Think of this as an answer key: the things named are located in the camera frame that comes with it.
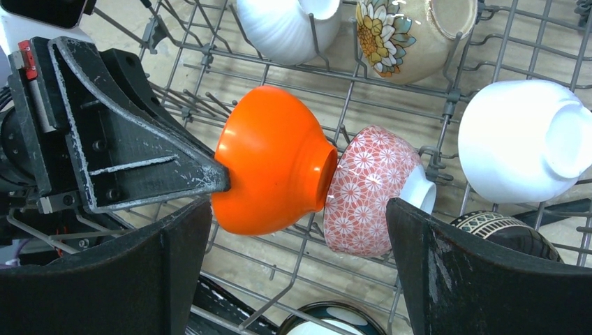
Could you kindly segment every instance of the dish rack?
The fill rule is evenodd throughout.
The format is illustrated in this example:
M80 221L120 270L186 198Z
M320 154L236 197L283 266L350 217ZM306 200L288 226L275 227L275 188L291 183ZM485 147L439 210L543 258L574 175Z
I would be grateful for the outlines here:
M211 147L215 147L217 135L243 94L261 84L280 87L302 98L311 108L339 153L360 129L355 124L380 120L391 130L397 127L394 132L409 137L424 159L428 178L437 183L439 196L434 215L445 221L473 208L492 208L512 215L535 211L536 229L547 216L587 218L585 227L578 228L582 234L579 246L556 244L576 252L575 263L585 266L586 256L592 253L592 206L579 212L548 209L554 203L571 200L565 197L515 206L486 203L473 192L459 169L455 136L466 104L478 89L499 80L552 80L575 91L590 106L592 70L586 69L592 65L592 57L586 55L592 31L592 20L587 20L589 8L573 0L480 3L480 19L469 43L450 53L441 73L400 86L371 76L372 69L362 60L355 21L351 19L355 16L356 1L342 2L344 16L336 42L327 54L318 54L302 66L274 64L250 46L233 1L158 1L147 6L149 21L143 35L143 27L128 29L112 17L116 13L101 11L100 2L93 17L106 20L129 37L130 51L139 45L144 64L160 64L145 65L145 70L162 105ZM168 75L154 77L151 68L171 65L159 60L163 54L170 56L172 69ZM575 191L566 196L589 198L586 185L591 182L592 179L582 179ZM191 200L164 202L118 214L136 225L148 224L188 201ZM276 262L278 257L263 257L255 252L258 249L262 253L271 250L281 254L285 264ZM238 334L252 334L246 327L260 315L278 311L276 320L281 322L280 316L298 314L301 305L288 297L308 292L325 294L311 293L313 297L307 302L345 299L370 311L388 334L411 334L392 255L359 259L331 253L324 244L322 214L312 214L288 229L264 237L232 236L214 223L207 253L202 274L258 310L240 325L198 308L192 312ZM210 271L214 267L208 266L208 260L213 263L222 253L237 259L233 264L239 267ZM260 282L244 280L241 273L246 272ZM367 286L368 293L352 293L348 281Z

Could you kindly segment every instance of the screw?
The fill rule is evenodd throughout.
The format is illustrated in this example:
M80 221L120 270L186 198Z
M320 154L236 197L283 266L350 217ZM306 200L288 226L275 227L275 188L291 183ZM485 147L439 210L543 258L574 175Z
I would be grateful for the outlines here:
M74 203L74 198L72 195L65 195L61 201L64 203L64 205L71 206Z
M89 239L81 239L78 241L78 246L80 248L86 249L89 247L89 245L90 245Z
M121 192L119 192L116 188L111 188L110 190L107 191L107 199L109 199L111 201L115 201L115 200L119 199L120 196L121 196Z
M107 150L107 143L103 140L97 140L93 143L93 150L96 152L102 152Z

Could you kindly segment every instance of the gray wire rack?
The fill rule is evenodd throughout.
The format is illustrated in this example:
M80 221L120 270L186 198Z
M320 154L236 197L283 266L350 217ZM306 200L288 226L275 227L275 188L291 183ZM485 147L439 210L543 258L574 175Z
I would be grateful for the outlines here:
M102 17L137 43L140 46L139 55L141 59L145 58L149 53L156 54L157 46L159 43L162 43L163 40L167 40L177 48L177 55L172 67L172 72L170 73L168 80L166 80L166 83L160 85L153 83L151 85L157 96L161 99L162 104L171 114L179 117L185 126L188 126L189 124L201 124L215 128L222 128L228 115L232 113L233 107L237 104L236 100L220 100L215 97L214 94L211 94L208 91L202 91L203 83L207 80L214 80L210 79L213 75L216 75L217 78L238 78L254 85L270 84L291 91L313 94L319 98L330 98L340 101L341 114L339 115L337 122L335 124L323 124L323 130L327 134L327 139L338 147L339 152L343 152L350 139L355 136L355 133L349 131L346 127L348 111L351 109L352 104L364 105L367 108L387 110L392 113L392 115L397 115L398 117L404 118L414 116L429 121L439 122L441 125L436 141L418 147L417 150L420 155L427 160L427 176L438 184L438 189L456 190L456 194L459 195L456 197L457 201L455 202L455 209L442 210L437 208L436 213L443 217L456 218L466 212L468 201L474 196L474 191L468 183L462 180L459 181L457 177L447 173L447 166L456 161L458 155L454 152L443 152L443 144L445 138L450 136L448 132L450 125L459 123L461 112L457 107L462 104L467 104L467 102L469 102L478 92L478 89L483 86L463 87L463 79L467 75L477 72L483 73L484 71L490 70L491 80L489 82L501 80L501 73L505 73L506 77L507 74L509 74L510 77L520 79L540 78L552 80L568 87L572 91L578 90L580 97L583 95L580 92L589 94L585 93L585 90L592 88L592 78L587 78L587 76L583 75L584 71L582 70L587 64L592 64L592 57L586 56L586 47L590 32L592 31L592 20L580 20L580 22L585 23L582 24L584 27L581 27L578 25L579 17L576 13L573 13L572 21L558 19L551 15L552 5L554 3L562 3L563 5L565 5L565 3L572 3L572 7L575 9L576 1L530 0L530 2L535 1L540 4L540 7L542 7L542 12L540 14L534 13L534 11L531 10L521 9L519 4L528 1L529 0L512 0L510 6L484 4L481 7L482 14L480 16L480 22L469 36L469 42L462 48L462 50L459 50L459 52L453 50L450 53L446 66L440 74L443 80L439 81L438 84L427 83L407 86L374 79L369 75L371 69L368 69L361 59L361 53L357 44L355 21L352 20L349 22L343 22L344 29L351 29L353 32L353 38L350 39L352 52L347 57L350 57L354 62L352 62L351 69L346 70L342 69L340 66L336 66L335 60L331 57L320 53L318 54L319 57L312 62L314 65L311 65L312 63L310 63L302 66L281 66L264 58L264 56L253 47L249 48L248 52L239 52L235 50L234 47L231 47L233 43L242 45L250 45L250 43L246 39L244 31L242 30L235 6L228 0L209 0L208 3L199 0L179 0L175 2L175 4L173 4L171 0L160 0L153 6L147 7L151 18L146 26L144 35L141 37L111 18L107 13L101 11L99 9L101 7L100 2L98 4L99 8L95 9L94 14ZM346 11L350 10L353 16L356 1L342 2ZM510 33L512 31L512 25L519 18L538 26L535 40L516 37ZM505 28L502 32L491 32L484 35L483 38L475 37L477 32L485 25L484 22L494 20L497 20L500 24L503 24L505 20ZM575 46L576 52L567 52L559 47L548 45L545 42L545 33L550 30L549 26L551 25L554 26L553 29L564 30L565 34L570 34L572 38L573 36L577 36L579 45ZM177 29L181 28L182 35L175 36L172 32L173 27L176 27ZM238 29L243 40L227 40L225 38L225 33L232 29ZM311 33L314 37L313 32L314 21L311 17ZM467 58L470 52L473 50L479 50L479 48L484 45L493 45L495 43L499 43L499 48L497 49L497 55L493 61L481 60L474 65L468 64ZM525 66L516 66L512 64L511 59L505 58L507 51L516 47L527 47L531 50L529 52L530 61ZM181 62L184 52L192 52L193 54L200 54L201 56L194 64L188 64L187 62ZM570 71L567 77L559 77L547 75L543 70L538 70L537 62L543 54L545 54L545 56L551 55L556 57L557 62L574 62L573 71ZM258 66L261 68L261 72L257 76L245 75L233 69L228 70L223 66L216 66L217 64L226 64L230 60L252 64L253 67ZM189 68L198 72L194 84L191 85L192 87L173 87L175 76L180 68ZM310 88L305 85L286 82L285 80L274 80L270 78L270 73L274 69L292 71L293 73L304 73L312 77L314 80L325 79L333 80L333 82L345 83L343 86L345 89L342 94L335 94L318 90L316 88ZM382 87L397 92L407 92L409 94L417 94L418 96L424 96L426 98L434 98L436 99L435 101L438 101L437 108L440 112L430 112L401 105L389 105L387 103L380 103L367 98L357 97L355 95L355 89L360 85L365 87ZM592 179L584 179L578 184L580 186L585 186L591 182ZM151 207L150 214L146 214L146 211L139 209L129 209L126 211L127 213L122 213L121 215L132 215L136 219L145 221L145 223L152 223L163 215L178 209L179 206L180 205L175 202L164 202ZM497 204L489 204L489 206L491 206L494 211L499 210ZM585 227L578 229L578 232L582 234L581 246L579 248L558 244L556 246L577 252L577 265L586 265L586 256L592 253L592 251L589 250L592 235L592 207L586 212L565 213L548 210L548 204L544 202L540 204L520 204L518 206L522 209L537 210L537 229L540 227L541 221L546 215L562 216L566 218L585 217ZM203 271L205 276L225 285L227 288L242 293L244 296L258 300L262 306L256 313L250 315L240 325L232 324L227 320L221 319L217 315L212 315L197 307L193 307L192 312L212 320L219 325L223 325L238 334L252 334L246 330L246 327L252 322L255 322L258 316L266 313L271 307L274 307L279 308L286 313L293 313L302 318L306 318L307 320L323 325L340 334L348 334L335 326L331 326L325 322L300 313L296 309L299 306L289 306L289 304L280 301L282 297L293 289L296 283L302 282L377 312L384 318L381 321L386 320L388 334L392 334L392 325L395 318L398 318L409 325L408 318L400 312L401 304L399 302L402 297L402 290L399 285L398 276L395 275L397 266L395 265L392 256L387 254L380 258L367 259L367 262L383 267L393 274L391 280L386 281L383 278L376 278L375 276L356 271L355 269L332 262L331 260L317 256L313 253L308 253L306 250L308 250L307 248L310 246L321 248L325 246L323 231L320 224L317 222L319 220L318 214L312 214L305 221L301 221L292 227L279 232L278 234L296 238L299 241L298 244L291 246L283 245L266 237L245 237L245 239L254 240L257 243L293 255L295 257L295 262L293 267L290 267L289 269L278 267L276 264L262 261L242 253L241 251L235 250L232 247L219 243L218 239L220 238L221 229L217 223L214 222L207 247L208 253L214 248L225 251L226 253L243 258L246 262L260 265L270 270L270 283L275 281L276 274L285 276L287 282L283 287L280 287L281 290L279 293L275 295L265 295L261 292L248 289L238 283L233 283L231 280L224 278L223 276ZM385 288L392 293L392 296L386 303L375 304L356 297L355 295L350 295L343 290L332 287L331 285L318 283L301 274L301 265L303 262L312 262L327 269L331 269L332 271L337 271L344 276L354 276L355 278L368 283L368 285Z

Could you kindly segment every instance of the black patterned bowl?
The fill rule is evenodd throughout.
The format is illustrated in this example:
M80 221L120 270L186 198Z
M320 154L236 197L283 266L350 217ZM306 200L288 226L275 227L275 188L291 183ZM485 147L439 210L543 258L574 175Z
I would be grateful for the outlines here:
M339 301L315 302L298 309L314 318L359 335L386 335L380 325L364 311ZM290 315L279 326L278 335L333 335L331 329Z
M551 242L511 216L492 211L473 211L460 216L450 224L506 248L563 263Z

